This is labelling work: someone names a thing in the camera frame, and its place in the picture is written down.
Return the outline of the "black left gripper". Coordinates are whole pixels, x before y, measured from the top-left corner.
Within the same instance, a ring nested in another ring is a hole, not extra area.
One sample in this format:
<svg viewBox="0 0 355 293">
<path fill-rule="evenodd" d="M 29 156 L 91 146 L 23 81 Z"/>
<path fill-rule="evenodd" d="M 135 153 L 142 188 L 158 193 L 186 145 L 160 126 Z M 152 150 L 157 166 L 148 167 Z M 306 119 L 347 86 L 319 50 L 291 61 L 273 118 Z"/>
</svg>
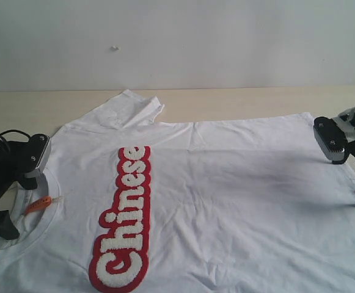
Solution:
<svg viewBox="0 0 355 293">
<path fill-rule="evenodd" d="M 0 133 L 0 198 L 16 180 L 24 189 L 36 189 L 51 152 L 51 137 L 46 134 L 34 134 L 28 142 L 19 142 L 8 141 L 4 136 L 9 133 L 27 136 L 17 129 Z M 0 211 L 0 237 L 14 240 L 19 235 L 9 211 Z"/>
</svg>

